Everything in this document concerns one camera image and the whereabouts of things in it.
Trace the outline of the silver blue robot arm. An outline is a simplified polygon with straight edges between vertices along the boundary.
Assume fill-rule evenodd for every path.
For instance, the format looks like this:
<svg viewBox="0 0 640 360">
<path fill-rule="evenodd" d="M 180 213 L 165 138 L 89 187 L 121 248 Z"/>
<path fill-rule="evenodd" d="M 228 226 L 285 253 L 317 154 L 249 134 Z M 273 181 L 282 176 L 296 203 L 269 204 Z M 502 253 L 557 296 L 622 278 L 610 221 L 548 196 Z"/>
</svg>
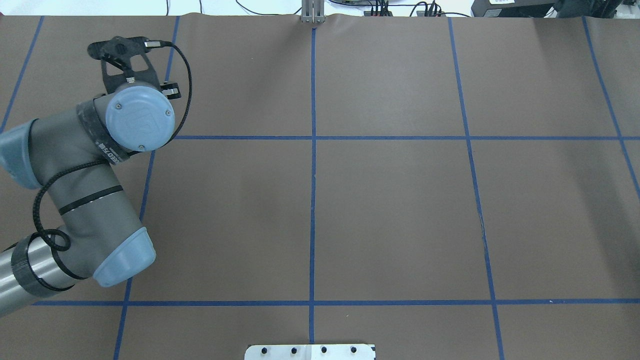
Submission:
<svg viewBox="0 0 640 360">
<path fill-rule="evenodd" d="M 156 251 L 113 166 L 168 143 L 175 90 L 132 82 L 1 134 L 1 166 L 26 189 L 34 231 L 1 253 L 1 315 L 92 278 L 112 287 Z"/>
</svg>

